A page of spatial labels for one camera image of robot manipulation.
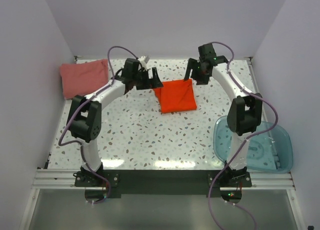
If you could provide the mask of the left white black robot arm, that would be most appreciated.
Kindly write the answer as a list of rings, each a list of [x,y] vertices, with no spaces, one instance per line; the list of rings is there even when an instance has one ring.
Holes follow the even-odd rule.
[[[75,175],[78,182],[92,186],[110,185],[103,173],[97,143],[102,130],[102,111],[133,88],[145,90],[164,86],[155,67],[151,68],[152,74],[149,75],[149,59],[148,55],[126,59],[124,67],[106,85],[87,96],[77,95],[72,99],[66,129],[80,145],[82,165]]]

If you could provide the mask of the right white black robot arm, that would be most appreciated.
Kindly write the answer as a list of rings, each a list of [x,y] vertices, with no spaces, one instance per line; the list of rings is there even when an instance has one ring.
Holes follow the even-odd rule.
[[[188,60],[184,80],[191,78],[197,85],[207,85],[213,77],[231,101],[226,118],[232,132],[230,151],[223,170],[215,176],[212,183],[221,187],[233,187],[247,175],[249,135],[261,124],[262,97],[250,93],[246,86],[233,76],[230,67],[226,70],[221,68],[221,64],[230,65],[231,62],[223,55],[218,56],[212,43],[198,47],[198,53],[198,59]]]

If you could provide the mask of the orange t shirt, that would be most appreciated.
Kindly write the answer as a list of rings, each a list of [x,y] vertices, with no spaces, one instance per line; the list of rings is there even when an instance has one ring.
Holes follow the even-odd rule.
[[[162,88],[154,89],[154,93],[163,114],[197,109],[191,79],[166,81]]]

